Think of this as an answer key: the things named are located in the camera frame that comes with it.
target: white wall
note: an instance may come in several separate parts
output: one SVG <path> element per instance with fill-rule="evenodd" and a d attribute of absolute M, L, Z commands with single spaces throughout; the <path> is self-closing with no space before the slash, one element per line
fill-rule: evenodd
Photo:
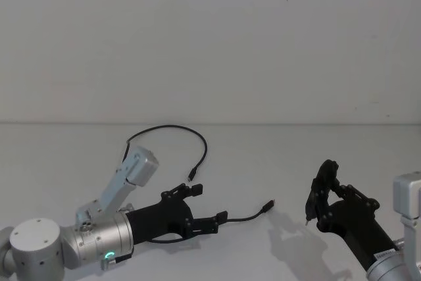
<path fill-rule="evenodd" d="M 0 121 L 421 122 L 421 0 L 0 0 Z"/>

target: black cable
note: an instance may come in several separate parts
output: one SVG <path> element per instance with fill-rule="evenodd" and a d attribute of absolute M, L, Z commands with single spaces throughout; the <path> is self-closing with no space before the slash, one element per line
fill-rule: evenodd
<path fill-rule="evenodd" d="M 226 222 L 247 222 L 249 220 L 254 220 L 255 218 L 259 217 L 262 214 L 265 214 L 267 211 L 269 211 L 271 208 L 273 208 L 275 206 L 275 200 L 270 200 L 268 203 L 266 203 L 263 208 L 256 213 L 255 215 L 251 216 L 251 217 L 245 217 L 245 218 L 229 218 Z M 163 244 L 168 244 L 168 243 L 179 243 L 179 242 L 183 242 L 185 240 L 190 240 L 193 237 L 196 237 L 197 235 L 194 235 L 190 238 L 177 238 L 176 240 L 148 240 L 149 243 L 163 243 Z"/>
<path fill-rule="evenodd" d="M 205 146 L 205 150 L 204 150 L 204 152 L 203 152 L 203 156 L 202 156 L 202 158 L 200 158 L 200 160 L 199 160 L 199 162 L 191 169 L 191 171 L 190 171 L 190 173 L 189 173 L 189 176 L 187 177 L 187 180 L 190 182 L 190 181 L 192 181 L 194 178 L 195 178 L 195 175 L 196 175 L 196 172 L 197 172 L 197 169 L 200 167 L 200 165 L 203 163 L 203 161 L 205 160 L 205 158 L 206 158 L 206 155 L 207 155 L 207 153 L 208 153 L 208 143 L 206 142 L 206 139 L 202 136 L 202 134 L 200 134 L 198 131 L 195 131 L 195 130 L 193 130 L 193 129 L 191 129 L 191 128 L 188 128 L 188 127 L 186 127 L 186 126 L 181 126 L 181 125 L 175 125 L 175 124 L 167 124 L 167 125 L 158 125 L 158 126 L 154 126 L 154 127 L 152 127 L 152 128 L 148 128 L 148 129 L 146 129 L 146 130 L 143 130 L 143 131 L 141 131 L 141 132 L 139 132 L 139 133 L 136 133 L 136 134 L 134 134 L 133 136 L 131 136 L 126 142 L 127 142 L 127 146 L 126 146 L 126 151 L 124 152 L 124 156 L 123 156 L 123 161 L 125 161 L 126 160 L 126 157 L 127 157 L 127 154 L 129 153 L 129 149 L 130 149 L 130 142 L 134 139 L 134 138 L 136 138 L 136 137 L 138 137 L 138 136 L 140 136 L 140 135 L 142 135 L 142 134 L 145 134 L 145 133 L 148 133 L 148 132 L 152 132 L 152 131 L 154 131 L 154 130 L 158 130 L 158 129 L 160 129 L 160 128 L 179 128 L 179 129 L 181 129 L 181 130 L 185 130 L 185 131 L 188 131 L 188 132 L 191 132 L 191 133 L 193 133 L 193 134 L 195 134 L 196 136 L 198 136 L 201 140 L 202 140 L 202 142 L 203 142 L 203 145 Z"/>

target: white table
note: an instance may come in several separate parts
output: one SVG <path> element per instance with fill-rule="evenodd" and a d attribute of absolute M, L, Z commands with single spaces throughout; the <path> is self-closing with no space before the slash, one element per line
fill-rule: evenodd
<path fill-rule="evenodd" d="M 98 197 L 121 160 L 126 138 L 144 126 L 0 125 L 0 227 L 32 217 L 74 223 L 76 208 Z M 325 159 L 339 165 L 339 180 L 381 203 L 378 222 L 394 239 L 403 235 L 393 212 L 392 181 L 421 169 L 419 126 L 196 126 L 209 156 L 194 183 L 204 194 L 188 199 L 196 217 L 227 210 L 231 217 L 276 208 L 253 222 L 226 225 L 217 235 L 174 245 L 142 244 L 136 256 L 102 274 L 99 264 L 67 271 L 76 280 L 365 280 L 365 273 L 335 235 L 306 228 L 305 202 Z M 184 181 L 200 157 L 201 142 L 179 130 L 159 130 L 136 143 L 161 165 L 135 207 L 159 201 Z"/>

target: green led light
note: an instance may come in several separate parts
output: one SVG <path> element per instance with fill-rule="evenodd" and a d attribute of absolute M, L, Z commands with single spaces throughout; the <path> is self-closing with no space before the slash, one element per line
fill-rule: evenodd
<path fill-rule="evenodd" d="M 110 259 L 111 257 L 114 257 L 115 255 L 116 255 L 116 253 L 115 253 L 115 252 L 110 251 L 109 253 L 107 253 L 107 254 L 105 255 L 105 259 Z"/>

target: label sticker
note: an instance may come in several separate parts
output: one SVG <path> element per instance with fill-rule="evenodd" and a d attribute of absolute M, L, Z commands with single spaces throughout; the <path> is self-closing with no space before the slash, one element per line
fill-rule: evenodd
<path fill-rule="evenodd" d="M 385 251 L 382 251 L 381 253 L 375 253 L 374 254 L 374 256 L 375 256 L 375 258 L 377 259 L 377 260 L 379 260 L 379 259 L 381 259 L 381 258 L 383 258 L 383 257 L 386 257 L 387 255 L 389 255 L 390 253 L 395 253 L 396 252 L 396 250 L 394 250 L 394 249 L 389 249 L 389 250 L 385 250 Z"/>

